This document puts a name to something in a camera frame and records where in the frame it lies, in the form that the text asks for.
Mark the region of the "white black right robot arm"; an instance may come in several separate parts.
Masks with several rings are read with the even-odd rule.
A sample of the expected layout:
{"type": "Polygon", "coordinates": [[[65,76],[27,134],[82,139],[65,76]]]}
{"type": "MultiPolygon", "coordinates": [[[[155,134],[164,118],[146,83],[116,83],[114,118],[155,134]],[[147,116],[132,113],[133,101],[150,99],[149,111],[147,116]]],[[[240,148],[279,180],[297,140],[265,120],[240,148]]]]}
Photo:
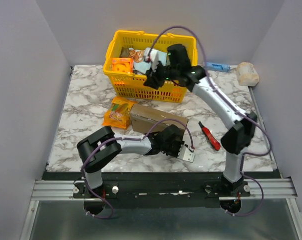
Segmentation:
{"type": "Polygon", "coordinates": [[[243,183],[241,170],[244,151],[255,134],[257,115],[254,112],[247,113],[236,106],[213,83],[202,66],[193,66],[182,44],[169,46],[167,57],[169,64],[162,65],[157,50],[148,48],[145,51],[144,60],[151,66],[146,71],[147,80],[144,85],[157,90],[165,81],[177,80],[179,85],[203,100],[222,120],[228,131],[221,138],[221,145],[226,150],[221,191],[227,196],[232,196],[243,183]]]}

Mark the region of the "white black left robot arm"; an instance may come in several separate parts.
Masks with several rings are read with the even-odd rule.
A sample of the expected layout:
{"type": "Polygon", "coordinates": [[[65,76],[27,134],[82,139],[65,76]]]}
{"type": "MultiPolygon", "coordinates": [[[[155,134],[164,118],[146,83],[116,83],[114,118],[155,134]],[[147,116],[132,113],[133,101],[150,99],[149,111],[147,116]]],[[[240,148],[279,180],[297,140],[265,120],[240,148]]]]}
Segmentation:
{"type": "Polygon", "coordinates": [[[118,134],[105,126],[76,145],[87,181],[84,191],[92,198],[102,196],[101,170],[119,154],[152,156],[163,153],[178,157],[184,143],[182,130],[174,124],[140,136],[118,134]]]}

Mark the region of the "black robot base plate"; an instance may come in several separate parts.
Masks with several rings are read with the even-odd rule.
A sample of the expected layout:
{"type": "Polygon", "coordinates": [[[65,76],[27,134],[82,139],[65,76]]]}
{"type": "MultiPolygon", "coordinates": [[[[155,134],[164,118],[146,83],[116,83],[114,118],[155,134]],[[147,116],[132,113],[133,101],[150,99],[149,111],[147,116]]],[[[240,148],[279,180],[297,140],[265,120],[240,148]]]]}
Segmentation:
{"type": "Polygon", "coordinates": [[[117,209],[237,208],[242,198],[251,195],[247,181],[229,183],[220,172],[104,172],[102,180],[94,193],[76,181],[73,197],[89,203],[98,194],[117,209]]]}

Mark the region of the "red black utility knife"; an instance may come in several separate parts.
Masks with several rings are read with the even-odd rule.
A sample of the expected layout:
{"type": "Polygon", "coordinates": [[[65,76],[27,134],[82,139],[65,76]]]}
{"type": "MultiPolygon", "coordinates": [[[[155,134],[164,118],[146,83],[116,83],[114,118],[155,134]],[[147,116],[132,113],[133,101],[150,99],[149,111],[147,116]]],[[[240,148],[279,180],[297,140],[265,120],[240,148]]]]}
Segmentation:
{"type": "Polygon", "coordinates": [[[205,137],[207,138],[208,142],[210,143],[210,145],[212,146],[212,148],[216,151],[219,151],[221,148],[220,143],[215,139],[215,137],[212,135],[212,133],[210,132],[210,130],[205,127],[200,121],[198,122],[202,133],[205,135],[205,137]]]}

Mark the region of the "brown cardboard express box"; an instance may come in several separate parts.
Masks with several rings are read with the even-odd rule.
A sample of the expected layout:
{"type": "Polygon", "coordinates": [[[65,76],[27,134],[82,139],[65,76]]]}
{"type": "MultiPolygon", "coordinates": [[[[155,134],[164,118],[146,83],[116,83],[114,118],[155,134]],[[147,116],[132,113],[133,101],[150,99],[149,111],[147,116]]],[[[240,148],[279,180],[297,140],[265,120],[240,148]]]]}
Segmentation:
{"type": "Polygon", "coordinates": [[[175,119],[188,124],[188,119],[175,114],[157,110],[148,106],[134,104],[130,111],[131,125],[134,131],[146,134],[151,127],[161,120],[175,119]]]}

